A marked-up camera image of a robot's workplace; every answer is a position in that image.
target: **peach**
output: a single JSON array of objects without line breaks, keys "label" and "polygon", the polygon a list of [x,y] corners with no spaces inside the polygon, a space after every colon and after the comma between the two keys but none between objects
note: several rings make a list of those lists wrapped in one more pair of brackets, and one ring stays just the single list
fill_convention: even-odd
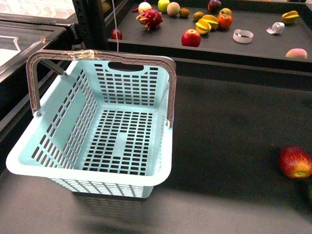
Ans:
[{"label": "peach", "polygon": [[304,49],[295,48],[288,51],[286,57],[295,59],[306,59],[308,57],[308,53]]}]

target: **starfruit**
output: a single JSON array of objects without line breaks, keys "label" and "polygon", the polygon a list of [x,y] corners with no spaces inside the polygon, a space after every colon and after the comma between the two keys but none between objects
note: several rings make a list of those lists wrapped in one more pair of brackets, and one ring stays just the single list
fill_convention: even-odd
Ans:
[{"label": "starfruit", "polygon": [[199,34],[206,34],[211,30],[211,25],[204,19],[200,19],[195,25]]},{"label": "starfruit", "polygon": [[213,15],[204,15],[202,19],[206,20],[207,23],[211,25],[211,29],[216,29],[218,27],[219,21],[217,17]]},{"label": "starfruit", "polygon": [[298,12],[290,11],[282,15],[282,21],[284,24],[292,24],[297,21],[298,17]]}]

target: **metal rod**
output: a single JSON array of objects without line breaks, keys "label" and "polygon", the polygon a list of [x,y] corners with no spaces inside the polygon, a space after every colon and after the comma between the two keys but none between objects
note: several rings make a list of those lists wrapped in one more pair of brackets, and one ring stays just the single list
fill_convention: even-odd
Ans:
[{"label": "metal rod", "polygon": [[109,50],[101,0],[73,0],[86,49]]}]

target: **basket hole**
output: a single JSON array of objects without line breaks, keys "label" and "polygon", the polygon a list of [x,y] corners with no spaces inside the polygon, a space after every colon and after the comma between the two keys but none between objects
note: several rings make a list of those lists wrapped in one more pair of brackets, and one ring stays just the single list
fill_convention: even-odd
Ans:
[{"label": "basket hole", "polygon": [[110,69],[124,71],[124,72],[139,72],[144,69],[143,65],[124,64],[121,62],[109,62],[108,67]]}]

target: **dragon fruit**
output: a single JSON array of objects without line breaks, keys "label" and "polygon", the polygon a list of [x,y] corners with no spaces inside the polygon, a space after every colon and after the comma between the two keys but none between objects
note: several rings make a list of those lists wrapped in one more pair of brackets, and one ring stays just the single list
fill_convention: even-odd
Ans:
[{"label": "dragon fruit", "polygon": [[162,22],[161,12],[155,10],[154,8],[144,11],[142,14],[138,15],[136,18],[141,24],[144,24],[149,31],[151,28],[158,28]]}]

